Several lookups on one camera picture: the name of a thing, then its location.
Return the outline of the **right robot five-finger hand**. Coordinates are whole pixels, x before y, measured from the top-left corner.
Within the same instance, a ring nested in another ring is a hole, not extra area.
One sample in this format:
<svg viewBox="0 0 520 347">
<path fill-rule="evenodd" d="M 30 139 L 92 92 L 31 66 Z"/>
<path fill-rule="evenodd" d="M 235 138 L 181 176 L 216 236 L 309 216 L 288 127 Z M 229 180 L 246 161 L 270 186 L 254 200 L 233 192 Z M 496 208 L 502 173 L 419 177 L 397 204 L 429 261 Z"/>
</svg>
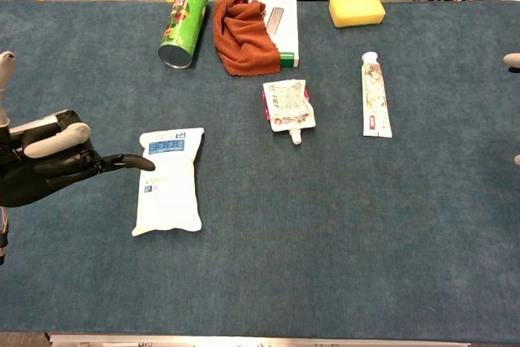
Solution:
<svg viewBox="0 0 520 347">
<path fill-rule="evenodd" d="M 506 54 L 503 59 L 503 63 L 508 67 L 508 70 L 512 73 L 520 72 L 520 53 L 509 53 Z"/>
</svg>

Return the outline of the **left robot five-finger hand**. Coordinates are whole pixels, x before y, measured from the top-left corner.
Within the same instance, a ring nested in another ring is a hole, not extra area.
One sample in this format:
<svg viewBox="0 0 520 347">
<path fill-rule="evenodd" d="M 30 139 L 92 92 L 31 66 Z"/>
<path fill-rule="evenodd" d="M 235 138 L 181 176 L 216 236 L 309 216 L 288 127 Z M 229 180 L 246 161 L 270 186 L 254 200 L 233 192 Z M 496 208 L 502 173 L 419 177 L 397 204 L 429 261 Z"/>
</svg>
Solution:
<svg viewBox="0 0 520 347">
<path fill-rule="evenodd" d="M 135 154 L 102 157 L 90 136 L 90 126 L 69 109 L 13 128 L 2 108 L 1 206 L 26 206 L 109 171 L 155 169 L 154 163 Z"/>
</svg>

